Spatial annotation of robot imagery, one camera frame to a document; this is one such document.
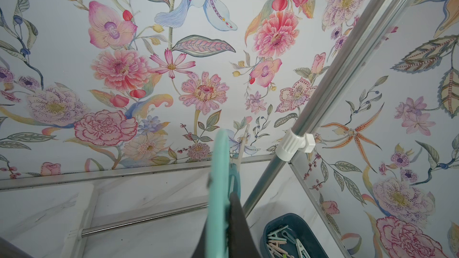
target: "green leaf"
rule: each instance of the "green leaf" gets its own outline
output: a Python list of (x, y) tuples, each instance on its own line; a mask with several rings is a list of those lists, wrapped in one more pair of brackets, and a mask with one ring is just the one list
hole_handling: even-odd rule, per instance
[(218, 111), (218, 112), (214, 112), (213, 114), (211, 114), (208, 118), (207, 118), (207, 122), (206, 122), (206, 127), (209, 128), (213, 125), (215, 125), (216, 123), (219, 122), (220, 120), (220, 113), (222, 111)]
[(376, 87), (376, 86), (381, 85), (382, 83), (384, 83), (384, 82), (387, 80), (388, 77), (389, 77), (389, 76), (383, 76), (383, 77), (379, 78), (379, 79), (376, 81), (376, 83), (373, 85), (373, 87)]
[(337, 169), (341, 171), (359, 171), (362, 172), (358, 167), (353, 165), (352, 163), (348, 163), (345, 161), (338, 161), (335, 163)]
[(207, 128), (206, 131), (213, 131), (213, 130), (216, 130), (216, 129), (218, 129), (218, 128), (220, 128), (220, 127), (217, 126), (217, 125), (213, 125), (213, 126)]
[(295, 69), (294, 71), (301, 77), (306, 77), (306, 78), (309, 77), (309, 75), (311, 74), (310, 68), (298, 68), (298, 69)]
[(30, 133), (30, 132), (12, 134), (7, 137), (7, 139), (9, 140), (27, 141), (27, 142), (47, 141), (53, 138), (55, 138), (55, 135), (42, 135), (42, 134)]
[(177, 154), (171, 148), (169, 148), (168, 153), (169, 153), (169, 157), (173, 159), (177, 159)]
[(328, 180), (328, 169), (327, 165), (322, 161), (320, 164), (320, 170), (322, 170), (322, 175), (324, 175), (324, 182)]
[(208, 136), (202, 136), (199, 138), (200, 141), (206, 142), (206, 141), (213, 141), (213, 139), (209, 138)]
[(33, 44), (35, 43), (35, 40), (37, 40), (37, 35), (38, 35), (38, 30), (35, 25), (33, 25), (30, 21), (25, 20), (24, 18), (22, 19), (24, 23), (27, 26), (27, 29), (29, 30), (29, 37), (27, 39), (27, 49), (31, 49)]
[(274, 128), (277, 128), (278, 126), (283, 125), (284, 123), (286, 123), (291, 118), (297, 118), (297, 117), (298, 117), (298, 115), (296, 113), (290, 113), (285, 117), (281, 117), (274, 123)]
[(426, 143), (420, 142), (415, 140), (419, 145), (421, 145), (429, 154), (429, 163), (431, 165), (431, 169), (434, 169), (437, 167), (438, 162), (440, 160), (440, 156), (438, 155), (438, 152), (431, 146)]
[(0, 147), (30, 149), (30, 147), (24, 145), (23, 143), (17, 142), (17, 141), (0, 141)]
[(19, 58), (19, 59), (27, 62), (27, 60), (24, 57), (24, 55), (22, 55), (16, 48), (14, 48), (10, 44), (6, 43), (5, 41), (0, 40), (0, 48), (2, 48), (3, 50), (7, 51), (8, 54), (13, 55), (16, 58)]
[(333, 176), (335, 177), (336, 182), (341, 187), (341, 191), (343, 191), (344, 190), (344, 180), (342, 179), (341, 175), (339, 175), (336, 170), (333, 170)]
[(357, 198), (357, 200), (359, 200), (361, 203), (366, 204), (366, 202), (362, 198), (362, 194), (360, 193), (360, 190), (357, 187), (357, 185), (353, 181), (348, 179), (346, 176), (343, 176), (343, 178), (344, 182), (346, 183), (347, 189), (351, 192), (353, 197)]

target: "pink peony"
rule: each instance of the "pink peony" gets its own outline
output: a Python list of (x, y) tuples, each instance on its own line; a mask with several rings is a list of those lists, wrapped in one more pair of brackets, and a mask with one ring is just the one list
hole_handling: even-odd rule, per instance
[(182, 95), (179, 100), (183, 105), (189, 107), (196, 105), (196, 110), (200, 110), (204, 115), (210, 112), (210, 109), (218, 109), (220, 106), (215, 102), (224, 103), (226, 101), (226, 91), (230, 88), (226, 83), (220, 83), (221, 78), (214, 74), (209, 78), (208, 72), (203, 72), (201, 79), (198, 74), (188, 74), (190, 80), (182, 83), (182, 91), (189, 95)]
[(338, 209), (338, 204), (336, 204), (336, 202), (334, 201), (324, 201), (322, 203), (322, 207), (324, 208), (325, 212), (330, 215), (340, 213), (340, 210)]
[(191, 71), (184, 71), (183, 69), (188, 69), (196, 66), (195, 61), (189, 61), (182, 64), (186, 57), (186, 54), (184, 53), (180, 54), (174, 62), (172, 51), (166, 49), (166, 51), (164, 51), (164, 57), (166, 58), (166, 63), (159, 59), (158, 55), (156, 54), (150, 56), (151, 60), (159, 64), (159, 67), (152, 69), (152, 73), (164, 74), (165, 72), (169, 72), (169, 77), (173, 79), (175, 78), (174, 71), (190, 74), (192, 73)]
[(303, 77), (292, 88), (280, 90), (281, 103), (277, 106), (276, 112), (284, 113), (293, 111), (297, 107), (304, 105), (311, 98), (317, 86), (311, 87), (311, 84)]
[(123, 20), (112, 8), (97, 1), (89, 3), (90, 43), (100, 49), (131, 43), (137, 26)]
[(41, 175), (60, 175), (60, 163), (43, 163), (40, 170)]
[(278, 11), (265, 19), (253, 37), (253, 50), (259, 57), (276, 57), (282, 55), (295, 44), (299, 30), (295, 29), (298, 19), (293, 12)]
[(258, 63), (258, 65), (250, 72), (250, 77), (255, 78), (257, 84), (266, 88), (271, 84), (271, 81), (274, 79), (274, 74), (279, 71), (282, 61), (276, 59), (274, 61), (266, 60)]
[(88, 113), (75, 123), (75, 136), (96, 146), (114, 146), (132, 139), (136, 133), (135, 118), (127, 119), (122, 111)]
[(430, 135), (428, 127), (434, 126), (435, 122), (427, 122), (429, 117), (429, 113), (423, 113), (420, 116), (415, 113), (408, 113), (408, 118), (402, 123), (402, 127), (408, 127), (406, 129), (407, 134), (412, 134), (419, 130), (423, 135)]
[(447, 258), (437, 241), (411, 223), (389, 216), (379, 218), (376, 228), (391, 258)]
[(120, 92), (143, 87), (152, 75), (146, 57), (139, 57), (135, 50), (103, 51), (92, 61), (94, 77), (104, 80), (105, 86)]

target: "metal rod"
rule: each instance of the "metal rod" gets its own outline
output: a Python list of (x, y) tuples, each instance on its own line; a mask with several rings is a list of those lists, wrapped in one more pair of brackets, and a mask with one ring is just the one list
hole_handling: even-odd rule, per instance
[(160, 220), (163, 218), (168, 218), (168, 217), (172, 217), (176, 215), (182, 215), (188, 212), (206, 209), (207, 206), (208, 206), (207, 203), (195, 204), (195, 205), (183, 207), (180, 209), (173, 209), (173, 210), (169, 210), (169, 211), (165, 211), (165, 212), (161, 212), (161, 213), (157, 213), (153, 215), (146, 215), (146, 216), (137, 217), (137, 218), (133, 218), (129, 220), (118, 221), (118, 222), (105, 224), (105, 225), (101, 225), (97, 227), (87, 228), (87, 229), (83, 229), (81, 233), (81, 237), (83, 238), (83, 237), (100, 234), (100, 233), (104, 233), (104, 232), (108, 232), (108, 231), (112, 231), (112, 230), (116, 230), (116, 229), (120, 229), (120, 228), (124, 228), (128, 226), (134, 226), (134, 225), (141, 224), (141, 223), (156, 221), (156, 220)]
[[(310, 101), (292, 127), (295, 135), (314, 133), (320, 126), (322, 117), (334, 107), (339, 95), (351, 85), (364, 60), (374, 50), (376, 44), (390, 27), (390, 22), (407, 3), (407, 0), (371, 0), (365, 8), (358, 24), (333, 60), (329, 70), (318, 85)], [(258, 203), (285, 162), (274, 156), (250, 193), (242, 209), (246, 217)]]

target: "clothes drying rack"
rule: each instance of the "clothes drying rack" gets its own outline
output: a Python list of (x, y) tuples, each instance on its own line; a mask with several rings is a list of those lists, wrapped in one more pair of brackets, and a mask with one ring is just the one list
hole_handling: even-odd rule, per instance
[[(292, 126), (291, 132), (294, 135), (303, 137), (305, 134), (313, 134), (315, 132), (315, 130), (319, 127), (321, 118), (327, 113), (327, 111), (333, 109), (335, 104), (340, 100), (340, 94), (343, 94), (353, 83), (354, 79), (357, 78), (360, 71), (364, 68), (365, 62), (369, 60), (369, 56), (375, 49), (378, 42), (386, 33), (390, 32), (391, 26), (397, 19), (398, 15), (401, 13), (403, 8), (409, 4), (410, 0), (370, 1), (360, 17), (358, 24), (351, 32), (343, 48), (333, 60), (333, 63), (325, 73), (324, 78), (319, 83), (314, 95), (306, 104), (298, 120)], [(246, 217), (261, 199), (279, 171), (284, 167), (285, 163), (287, 162), (279, 158), (278, 154), (275, 154), (271, 158), (270, 163), (267, 165), (265, 171), (243, 205)], [(305, 192), (307, 192), (309, 198), (312, 198), (296, 168), (292, 167), (292, 170), (303, 185), (303, 188)], [(77, 235), (80, 236), (80, 239), (83, 239), (91, 235), (181, 215), (205, 209), (206, 207), (206, 203), (191, 205), (153, 215), (137, 217), (98, 227), (81, 229)], [(25, 256), (24, 252), (21, 252), (20, 249), (3, 239), (0, 240), (0, 247), (4, 250), (10, 251), (10, 253), (15, 253), (17, 255), (16, 257), (30, 257), (29, 255)], [(341, 249), (341, 251), (345, 257), (349, 256), (345, 249)]]

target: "plastic clothespin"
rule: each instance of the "plastic clothespin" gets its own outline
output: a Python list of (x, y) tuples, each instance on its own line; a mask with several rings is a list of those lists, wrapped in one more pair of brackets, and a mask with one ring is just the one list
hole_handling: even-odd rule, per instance
[(307, 253), (306, 249), (304, 248), (301, 241), (297, 238), (296, 239), (296, 250), (298, 251), (298, 256), (300, 258), (311, 258), (311, 256)]

